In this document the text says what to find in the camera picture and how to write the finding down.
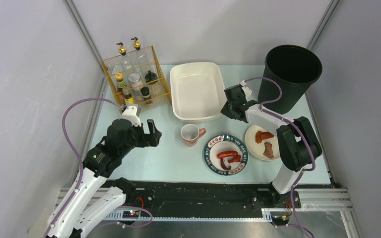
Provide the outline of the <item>pink ceramic mug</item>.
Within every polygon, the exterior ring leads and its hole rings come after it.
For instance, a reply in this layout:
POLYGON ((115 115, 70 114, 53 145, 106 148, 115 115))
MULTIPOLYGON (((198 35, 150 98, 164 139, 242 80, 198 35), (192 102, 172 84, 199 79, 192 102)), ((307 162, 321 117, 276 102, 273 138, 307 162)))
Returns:
POLYGON ((195 124, 186 124, 181 129, 181 137, 186 146, 196 145, 198 140, 206 134, 205 128, 198 128, 195 124))

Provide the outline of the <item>blue rimmed plate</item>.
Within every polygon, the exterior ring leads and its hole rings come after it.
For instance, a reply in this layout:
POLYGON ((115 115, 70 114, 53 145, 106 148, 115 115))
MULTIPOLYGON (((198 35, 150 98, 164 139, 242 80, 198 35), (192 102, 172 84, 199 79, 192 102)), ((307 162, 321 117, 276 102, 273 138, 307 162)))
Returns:
POLYGON ((249 157, 247 147, 242 140, 229 134, 221 134, 211 138, 205 144, 202 156, 208 168, 222 176, 240 173, 246 167, 249 157), (237 151, 241 155, 241 162, 230 163, 232 168, 229 171, 224 171, 220 166, 220 159, 217 158, 217 154, 228 150, 237 151))

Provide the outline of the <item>white rectangular basin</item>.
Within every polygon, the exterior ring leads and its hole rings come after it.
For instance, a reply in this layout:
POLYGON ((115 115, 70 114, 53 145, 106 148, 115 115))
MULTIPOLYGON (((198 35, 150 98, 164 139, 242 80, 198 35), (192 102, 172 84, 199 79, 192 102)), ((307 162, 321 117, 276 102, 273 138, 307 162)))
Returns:
POLYGON ((220 67, 213 62, 190 62, 170 70, 174 115, 187 123, 217 119, 226 102, 220 67))

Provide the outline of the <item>yellow label sauce bottle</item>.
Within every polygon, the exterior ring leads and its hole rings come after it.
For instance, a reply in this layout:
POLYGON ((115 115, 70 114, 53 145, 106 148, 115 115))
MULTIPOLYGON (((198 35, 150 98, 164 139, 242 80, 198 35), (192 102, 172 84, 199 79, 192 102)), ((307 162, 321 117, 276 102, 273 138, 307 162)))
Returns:
POLYGON ((125 104, 128 106, 128 105, 131 105, 131 104, 134 104, 134 99, 133 99, 133 96, 132 96, 132 91, 129 87, 124 87, 123 88, 123 97, 124 97, 124 101, 125 101, 125 104))

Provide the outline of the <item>small black cap jar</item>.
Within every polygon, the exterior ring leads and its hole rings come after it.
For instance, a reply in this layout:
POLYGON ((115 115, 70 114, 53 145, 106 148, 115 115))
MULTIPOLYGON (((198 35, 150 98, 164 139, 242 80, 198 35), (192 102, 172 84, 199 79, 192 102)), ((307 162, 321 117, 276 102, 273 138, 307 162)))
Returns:
POLYGON ((152 104, 152 97, 151 97, 149 88, 142 87, 140 91, 141 91, 144 102, 148 105, 152 104))

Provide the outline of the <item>black lid spice jar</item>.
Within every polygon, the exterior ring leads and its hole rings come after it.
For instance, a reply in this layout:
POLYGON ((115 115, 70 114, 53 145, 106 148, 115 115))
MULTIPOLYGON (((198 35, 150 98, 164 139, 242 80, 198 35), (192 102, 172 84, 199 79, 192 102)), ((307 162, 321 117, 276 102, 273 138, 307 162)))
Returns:
POLYGON ((145 75, 145 81, 152 97, 156 97, 162 94, 162 85, 156 73, 149 70, 145 75))

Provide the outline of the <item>white lid spice jar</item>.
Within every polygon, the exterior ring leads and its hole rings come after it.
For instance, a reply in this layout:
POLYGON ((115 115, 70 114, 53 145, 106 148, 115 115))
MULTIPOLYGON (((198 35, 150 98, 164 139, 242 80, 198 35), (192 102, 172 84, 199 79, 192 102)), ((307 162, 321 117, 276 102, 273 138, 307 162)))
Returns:
POLYGON ((131 73, 128 76, 128 81, 130 82, 130 88, 133 94, 136 96, 138 101, 143 101, 143 97, 141 94, 141 88, 143 87, 143 81, 141 79, 141 75, 139 73, 131 73))

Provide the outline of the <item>red label sauce bottle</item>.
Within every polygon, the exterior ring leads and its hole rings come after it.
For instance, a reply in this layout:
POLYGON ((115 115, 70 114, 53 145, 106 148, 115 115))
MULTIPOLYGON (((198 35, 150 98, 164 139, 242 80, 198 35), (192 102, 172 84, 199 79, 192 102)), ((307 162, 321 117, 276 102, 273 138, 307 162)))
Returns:
POLYGON ((123 92, 123 89, 126 87, 126 83, 124 81, 124 75, 121 72, 115 73, 115 80, 116 80, 116 89, 117 92, 123 92))

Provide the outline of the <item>black trash bin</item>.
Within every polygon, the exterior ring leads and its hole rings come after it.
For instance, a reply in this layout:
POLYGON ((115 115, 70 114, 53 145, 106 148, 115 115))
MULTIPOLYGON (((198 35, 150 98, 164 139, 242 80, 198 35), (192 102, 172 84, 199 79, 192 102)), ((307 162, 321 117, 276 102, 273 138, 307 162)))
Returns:
POLYGON ((322 74, 322 63, 310 50, 296 45, 281 45, 270 50, 265 58, 263 77, 276 82, 261 82, 257 100, 262 103, 281 98, 265 106, 279 114, 288 113, 308 88, 322 74))

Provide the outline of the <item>clear glass oil bottle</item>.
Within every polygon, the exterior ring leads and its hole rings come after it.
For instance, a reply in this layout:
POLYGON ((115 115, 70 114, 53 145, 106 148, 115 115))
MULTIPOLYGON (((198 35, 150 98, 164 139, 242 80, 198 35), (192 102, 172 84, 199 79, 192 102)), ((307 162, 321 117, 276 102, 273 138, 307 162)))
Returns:
POLYGON ((132 46, 135 48, 136 61, 143 76, 147 75, 149 71, 152 73, 157 72, 156 63, 153 54, 152 46, 144 47, 137 37, 131 38, 133 41, 132 46))

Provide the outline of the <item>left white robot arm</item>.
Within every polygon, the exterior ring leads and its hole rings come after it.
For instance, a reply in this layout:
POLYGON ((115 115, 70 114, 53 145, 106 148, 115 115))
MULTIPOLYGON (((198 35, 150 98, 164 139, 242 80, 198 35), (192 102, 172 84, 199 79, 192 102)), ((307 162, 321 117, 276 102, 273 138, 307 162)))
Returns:
POLYGON ((74 184, 48 219, 46 238, 84 238, 106 215, 135 195, 135 186, 125 178, 114 181, 108 194, 90 207, 95 192, 118 168, 134 148, 156 147, 162 133, 152 119, 147 120, 149 133, 139 118, 116 119, 80 166, 74 184))

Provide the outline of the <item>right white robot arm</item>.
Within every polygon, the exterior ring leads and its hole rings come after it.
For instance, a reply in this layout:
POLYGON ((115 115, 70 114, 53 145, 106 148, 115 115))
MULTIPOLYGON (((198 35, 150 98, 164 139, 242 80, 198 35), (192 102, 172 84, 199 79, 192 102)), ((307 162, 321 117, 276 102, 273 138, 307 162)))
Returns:
POLYGON ((277 138, 282 166, 271 182, 270 191, 288 193, 301 179, 302 173, 316 168, 316 158, 322 154, 311 122, 306 117, 289 119, 254 100, 247 101, 241 84, 226 88, 224 92, 223 115, 260 126, 277 138))

